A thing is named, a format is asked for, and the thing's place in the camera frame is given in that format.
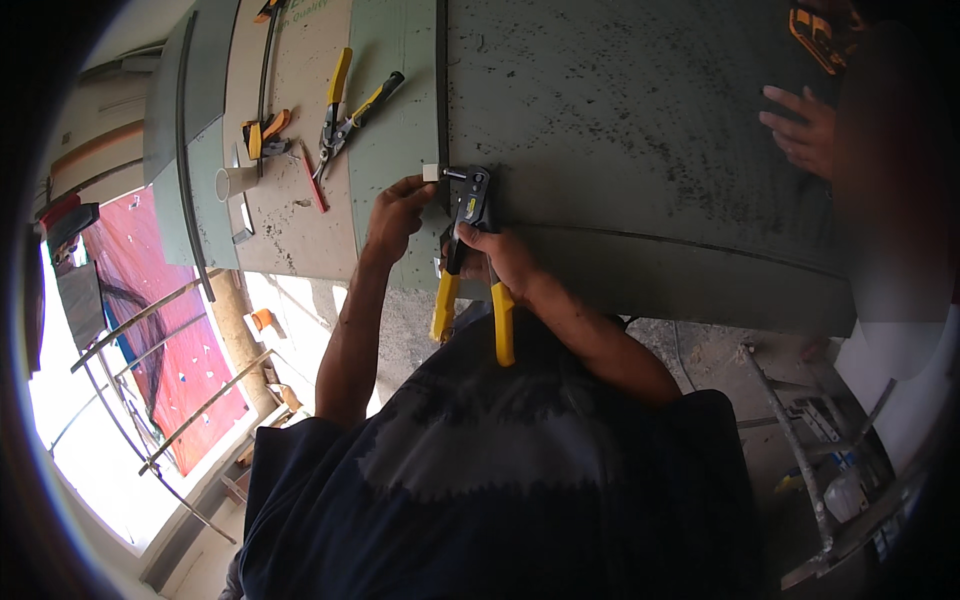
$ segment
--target man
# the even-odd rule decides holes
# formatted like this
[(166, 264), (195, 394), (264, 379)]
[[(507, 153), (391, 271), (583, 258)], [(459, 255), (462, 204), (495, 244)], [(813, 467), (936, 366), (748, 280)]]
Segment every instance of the man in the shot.
[(317, 417), (258, 431), (246, 597), (755, 596), (760, 544), (729, 401), (681, 396), (509, 232), (458, 229), (518, 305), (516, 363), (497, 365), (488, 315), (364, 420), (387, 275), (435, 191), (413, 176), (376, 198)]

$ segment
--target dark blue t-shirt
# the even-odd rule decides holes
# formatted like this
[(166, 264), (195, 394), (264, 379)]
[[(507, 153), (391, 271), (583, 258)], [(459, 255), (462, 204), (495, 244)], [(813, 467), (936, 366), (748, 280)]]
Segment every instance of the dark blue t-shirt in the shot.
[(750, 597), (756, 513), (730, 402), (659, 411), (517, 311), (458, 332), (383, 409), (257, 432), (246, 597)]

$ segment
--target finger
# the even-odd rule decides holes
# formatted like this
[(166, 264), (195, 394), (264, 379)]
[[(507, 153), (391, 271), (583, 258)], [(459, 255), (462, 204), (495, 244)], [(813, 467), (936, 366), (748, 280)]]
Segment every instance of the finger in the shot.
[(778, 132), (774, 132), (774, 141), (780, 146), (780, 149), (787, 153), (788, 156), (795, 156), (801, 160), (812, 160), (816, 157), (817, 151), (813, 146), (808, 146), (802, 144), (795, 139), (791, 139), (786, 135), (783, 135)]
[[(809, 88), (807, 87), (804, 88), (804, 96), (805, 96), (805, 91), (808, 89)], [(765, 85), (763, 87), (763, 95), (773, 100), (774, 102), (781, 104), (806, 118), (810, 118), (810, 116), (815, 112), (815, 110), (813, 110), (813, 107), (811, 107), (807, 103), (807, 100), (805, 98), (800, 98), (796, 94), (791, 94), (785, 89), (780, 89), (779, 87), (774, 87), (772, 85)]]
[(423, 210), (423, 207), (430, 203), (430, 200), (433, 199), (433, 195), (436, 193), (437, 184), (427, 183), (424, 187), (404, 198), (403, 203)]
[(457, 235), (460, 236), (461, 242), (467, 244), (474, 250), (486, 252), (487, 254), (492, 250), (496, 239), (496, 234), (486, 233), (466, 223), (461, 223), (457, 226)]
[(809, 160), (804, 160), (802, 158), (797, 158), (796, 156), (786, 155), (786, 159), (795, 167), (800, 167), (801, 169), (809, 172), (815, 173), (814, 164)]
[(765, 110), (761, 111), (760, 123), (766, 125), (775, 132), (780, 132), (783, 135), (792, 137), (800, 142), (808, 142), (813, 138), (810, 128), (806, 125), (801, 125), (800, 123), (791, 121), (790, 119), (784, 119), (773, 112), (767, 112)]
[(407, 228), (407, 235), (413, 235), (417, 231), (420, 231), (420, 228), (423, 227), (422, 219), (411, 219), (409, 223), (410, 225)]
[(403, 198), (419, 187), (423, 187), (423, 174), (405, 177), (388, 187), (387, 192)]

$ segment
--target plywood board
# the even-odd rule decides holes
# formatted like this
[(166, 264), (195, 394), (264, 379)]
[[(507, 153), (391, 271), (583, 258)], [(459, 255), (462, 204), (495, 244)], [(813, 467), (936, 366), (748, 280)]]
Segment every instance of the plywood board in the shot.
[[(246, 156), (240, 124), (256, 117), (260, 65), (268, 24), (254, 24), (262, 0), (243, 0), (237, 14), (227, 77), (227, 112), (223, 138), (225, 164), (236, 143), (242, 166)], [(350, 0), (291, 0), (275, 34), (273, 74), (268, 82), (269, 111), (292, 111), (284, 137), (302, 138), (316, 165), (326, 112), (326, 92), (340, 50), (348, 45)], [(295, 143), (293, 153), (300, 155)], [(244, 271), (347, 279), (356, 264), (350, 209), (348, 153), (341, 153), (324, 175), (322, 214), (309, 179), (287, 156), (264, 161), (263, 178), (247, 192), (254, 234), (236, 247)], [(243, 221), (240, 197), (228, 201), (232, 230)]]
[[(227, 205), (217, 200), (214, 181), (217, 171), (224, 166), (223, 119), (218, 118), (187, 144), (187, 162), (190, 167), (190, 186), (197, 213), (197, 231), (204, 249), (208, 267), (238, 269), (236, 252), (230, 239), (230, 219)], [(183, 220), (180, 202), (180, 182), (177, 162), (171, 161), (154, 181), (156, 224), (163, 240), (163, 256), (171, 265), (194, 265), (190, 240)]]
[[(367, 239), (373, 199), (383, 189), (438, 161), (436, 0), (353, 0), (350, 46), (355, 62), (347, 81), (356, 108), (392, 71), (406, 77), (369, 125), (350, 140), (349, 175), (356, 247)], [(449, 224), (440, 202), (423, 211), (423, 228), (394, 266), (396, 287), (437, 288), (433, 257)]]
[[(846, 288), (825, 185), (790, 165), (757, 120), (773, 109), (760, 94), (764, 84), (798, 92), (809, 84), (833, 96), (834, 82), (790, 35), (787, 7), (477, 0), (448, 9), (450, 161), (502, 165), (498, 200), (507, 222), (576, 229), (593, 240), (592, 271), (557, 264), (565, 279), (585, 288), (574, 274), (618, 278), (624, 260), (647, 264), (622, 252), (662, 242), (672, 250), (660, 258), (680, 262), (646, 275), (681, 285), (671, 274), (692, 260), (688, 253), (729, 252), (716, 262), (751, 269), (731, 273), (745, 286), (735, 293), (704, 287), (684, 304), (685, 287), (644, 282), (646, 293), (678, 304), (623, 294), (615, 304), (638, 315), (712, 315), (717, 323), (776, 330), (842, 323), (849, 331), (852, 300), (836, 293)], [(825, 274), (798, 279), (824, 285), (809, 293), (835, 303), (792, 302), (778, 308), (782, 321), (763, 311), (751, 319), (752, 288), (766, 289), (763, 274), (790, 269)], [(721, 300), (727, 304), (715, 305)]]

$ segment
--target concrete floor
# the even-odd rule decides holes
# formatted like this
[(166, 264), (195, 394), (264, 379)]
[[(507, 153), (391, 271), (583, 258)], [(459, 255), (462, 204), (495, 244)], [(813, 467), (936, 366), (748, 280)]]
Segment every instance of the concrete floor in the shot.
[[(245, 274), (254, 308), (267, 307), (276, 326), (264, 331), (264, 343), (276, 348), (280, 381), (288, 383), (313, 412), (313, 379), (336, 324), (346, 292), (341, 281), (292, 276)], [(380, 327), (376, 389), (368, 407), (372, 415), (406, 378), (436, 349), (427, 337), (435, 295), (407, 289), (388, 289)], [(465, 300), (458, 300), (461, 309)], [(717, 389), (731, 400), (737, 420), (772, 417), (760, 384), (737, 349), (750, 341), (755, 358), (769, 377), (795, 383), (813, 383), (800, 362), (809, 340), (794, 335), (696, 323), (638, 319), (627, 332), (652, 350), (673, 373), (685, 393)], [(684, 360), (687, 380), (678, 354)], [(781, 393), (789, 399), (790, 394)], [(802, 438), (813, 441), (805, 425), (796, 421)], [(796, 466), (790, 447), (776, 424), (740, 430), (740, 439), (757, 506), (768, 532), (771, 585), (786, 571), (814, 554), (816, 526), (805, 491), (774, 494), (783, 475)]]

